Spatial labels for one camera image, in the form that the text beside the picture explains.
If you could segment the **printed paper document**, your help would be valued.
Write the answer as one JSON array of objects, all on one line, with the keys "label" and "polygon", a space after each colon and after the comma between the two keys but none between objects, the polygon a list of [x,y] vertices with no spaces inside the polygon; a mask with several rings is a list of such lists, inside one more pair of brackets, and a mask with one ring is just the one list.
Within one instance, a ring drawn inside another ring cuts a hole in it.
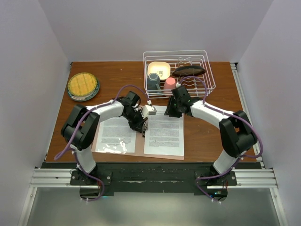
[{"label": "printed paper document", "polygon": [[124,117],[114,117],[99,124],[92,145],[96,153],[128,154],[135,152],[136,132]]},{"label": "printed paper document", "polygon": [[184,117],[164,115],[166,106],[154,106],[155,115],[148,116],[144,138],[144,154],[159,158],[184,159]]}]

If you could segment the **pink file folder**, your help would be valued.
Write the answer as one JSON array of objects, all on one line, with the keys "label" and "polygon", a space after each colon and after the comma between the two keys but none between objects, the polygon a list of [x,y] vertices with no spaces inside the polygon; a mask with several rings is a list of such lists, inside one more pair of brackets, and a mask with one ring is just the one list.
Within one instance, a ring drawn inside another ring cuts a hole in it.
[{"label": "pink file folder", "polygon": [[157,155],[144,154],[144,137],[142,137],[142,134],[139,132],[136,132],[135,152],[128,153],[128,154],[122,154],[122,155],[159,158]]}]

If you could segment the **black folder clip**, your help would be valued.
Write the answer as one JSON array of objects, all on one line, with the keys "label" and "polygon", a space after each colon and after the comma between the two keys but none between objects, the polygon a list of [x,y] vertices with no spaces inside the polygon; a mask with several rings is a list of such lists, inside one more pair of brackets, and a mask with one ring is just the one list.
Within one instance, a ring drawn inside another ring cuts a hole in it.
[{"label": "black folder clip", "polygon": [[143,123],[142,126],[142,137],[145,137],[146,131],[148,130],[148,120]]}]

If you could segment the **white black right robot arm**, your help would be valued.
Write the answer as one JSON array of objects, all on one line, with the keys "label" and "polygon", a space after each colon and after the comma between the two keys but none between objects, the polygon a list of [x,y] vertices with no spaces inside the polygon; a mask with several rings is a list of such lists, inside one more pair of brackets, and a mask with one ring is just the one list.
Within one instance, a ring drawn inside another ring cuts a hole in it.
[{"label": "white black right robot arm", "polygon": [[223,150],[213,163],[209,178],[213,184],[220,185],[226,180],[226,174],[258,141],[246,113],[215,107],[204,99],[191,97],[184,86],[179,86],[172,90],[165,115],[180,118],[183,114],[202,119],[219,129]]}]

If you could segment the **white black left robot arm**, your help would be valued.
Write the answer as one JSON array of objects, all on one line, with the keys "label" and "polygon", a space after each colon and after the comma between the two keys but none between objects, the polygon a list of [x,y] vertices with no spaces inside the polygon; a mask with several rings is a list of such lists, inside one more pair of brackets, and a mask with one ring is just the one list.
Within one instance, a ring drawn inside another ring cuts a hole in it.
[{"label": "white black left robot arm", "polygon": [[61,129],[61,135],[67,142],[66,147],[54,159],[59,160],[68,150],[73,151],[77,165],[82,171],[81,180],[87,185],[97,181],[96,162],[93,158],[91,144],[100,122],[114,117],[124,117],[131,130],[144,134],[147,117],[139,107],[141,98],[130,91],[124,97],[109,102],[85,107],[77,104]]}]

